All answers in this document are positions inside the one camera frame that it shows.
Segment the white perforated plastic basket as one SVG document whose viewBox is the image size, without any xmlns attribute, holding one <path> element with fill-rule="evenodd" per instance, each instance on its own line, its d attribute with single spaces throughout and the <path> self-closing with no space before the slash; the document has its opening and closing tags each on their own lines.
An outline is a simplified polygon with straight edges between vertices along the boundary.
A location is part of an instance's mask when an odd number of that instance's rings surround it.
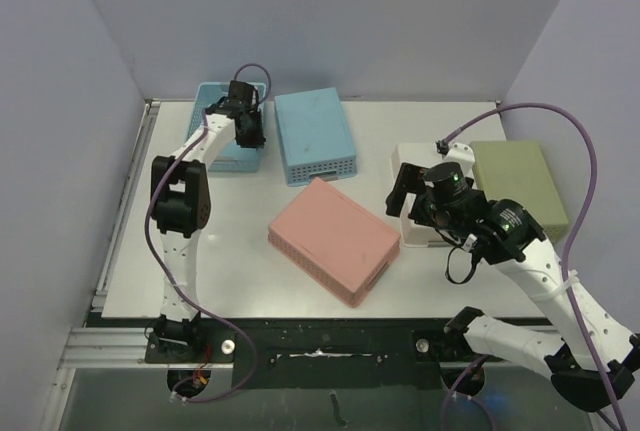
<svg viewBox="0 0 640 431">
<path fill-rule="evenodd" d="M 433 143 L 400 143 L 396 145 L 392 152 L 390 162 L 392 180 L 395 180 L 403 162 L 431 168 L 443 161 L 436 151 L 436 145 Z M 472 178 L 472 168 L 469 172 L 463 172 L 463 174 L 465 177 Z M 420 226 L 409 219 L 409 212 L 413 207 L 414 201 L 415 196 L 408 194 L 399 216 L 403 245 L 406 247 L 447 246 L 447 243 L 432 228 Z"/>
</svg>

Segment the blue bottom plastic basket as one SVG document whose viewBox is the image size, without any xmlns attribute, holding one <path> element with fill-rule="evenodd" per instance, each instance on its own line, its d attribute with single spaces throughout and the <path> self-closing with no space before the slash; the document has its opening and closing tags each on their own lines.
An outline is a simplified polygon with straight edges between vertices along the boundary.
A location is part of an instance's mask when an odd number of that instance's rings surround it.
<svg viewBox="0 0 640 431">
<path fill-rule="evenodd" d="M 218 103 L 229 94 L 228 82 L 204 82 L 196 92 L 185 138 L 198 130 L 202 124 L 202 111 Z M 255 173 L 259 170 L 262 157 L 261 148 L 242 148 L 235 141 L 230 142 L 210 166 L 210 172 Z"/>
</svg>

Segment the blue plastic basket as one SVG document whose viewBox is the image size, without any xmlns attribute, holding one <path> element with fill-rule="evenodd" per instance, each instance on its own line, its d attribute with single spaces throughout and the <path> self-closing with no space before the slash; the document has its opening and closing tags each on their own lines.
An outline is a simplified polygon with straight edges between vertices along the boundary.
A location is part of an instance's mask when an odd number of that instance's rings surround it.
<svg viewBox="0 0 640 431">
<path fill-rule="evenodd" d="M 229 94 L 228 82 L 204 82 L 196 92 L 185 138 L 198 130 L 202 124 L 202 111 L 218 103 Z M 261 148 L 242 148 L 235 141 L 230 142 L 210 166 L 210 172 L 255 173 L 259 170 L 262 157 Z"/>
<path fill-rule="evenodd" d="M 274 116 L 286 183 L 357 174 L 357 152 L 334 87 L 278 95 Z"/>
</svg>

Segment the pink plastic basket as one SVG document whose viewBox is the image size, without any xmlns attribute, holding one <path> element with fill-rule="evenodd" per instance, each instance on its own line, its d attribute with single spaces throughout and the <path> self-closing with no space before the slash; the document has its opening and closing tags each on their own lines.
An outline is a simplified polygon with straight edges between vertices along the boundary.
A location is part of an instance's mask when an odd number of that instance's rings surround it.
<svg viewBox="0 0 640 431">
<path fill-rule="evenodd" d="M 400 233 L 320 178 L 268 226 L 268 241 L 356 308 L 400 251 Z"/>
</svg>

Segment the green perforated plastic basket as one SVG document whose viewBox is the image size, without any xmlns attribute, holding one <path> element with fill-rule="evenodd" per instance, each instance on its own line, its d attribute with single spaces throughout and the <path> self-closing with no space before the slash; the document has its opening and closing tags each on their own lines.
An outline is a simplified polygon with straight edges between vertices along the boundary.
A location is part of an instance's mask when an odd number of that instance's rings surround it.
<svg viewBox="0 0 640 431">
<path fill-rule="evenodd" d="M 553 244 L 569 219 L 537 141 L 473 141 L 473 176 L 489 200 L 511 199 L 542 226 Z"/>
</svg>

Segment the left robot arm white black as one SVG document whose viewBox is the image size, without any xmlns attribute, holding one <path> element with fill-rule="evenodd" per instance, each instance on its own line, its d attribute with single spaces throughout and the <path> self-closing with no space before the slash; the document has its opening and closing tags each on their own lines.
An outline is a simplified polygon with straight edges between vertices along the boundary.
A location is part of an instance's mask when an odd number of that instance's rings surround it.
<svg viewBox="0 0 640 431">
<path fill-rule="evenodd" d="M 190 362 L 200 356 L 206 338 L 197 302 L 197 248 L 211 211 L 208 171 L 231 142 L 249 149 L 264 146 L 258 89 L 232 80 L 227 93 L 203 108 L 200 123 L 184 144 L 151 165 L 151 200 L 145 239 L 164 274 L 163 303 L 153 324 L 159 349 Z"/>
</svg>

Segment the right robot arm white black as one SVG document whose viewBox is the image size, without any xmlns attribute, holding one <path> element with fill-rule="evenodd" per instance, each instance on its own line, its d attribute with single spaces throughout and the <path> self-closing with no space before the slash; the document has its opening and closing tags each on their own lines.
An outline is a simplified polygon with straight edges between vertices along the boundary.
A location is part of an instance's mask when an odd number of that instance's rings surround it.
<svg viewBox="0 0 640 431">
<path fill-rule="evenodd" d="M 626 394 L 639 368 L 638 336 L 597 303 L 576 272 L 562 272 L 552 243 L 522 205 L 487 199 L 457 162 L 402 163 L 385 201 L 387 215 L 399 216 L 408 195 L 415 197 L 410 220 L 469 253 L 473 267 L 486 262 L 511 279 L 557 331 L 535 332 L 467 306 L 444 328 L 452 357 L 477 353 L 517 364 L 586 412 Z"/>
</svg>

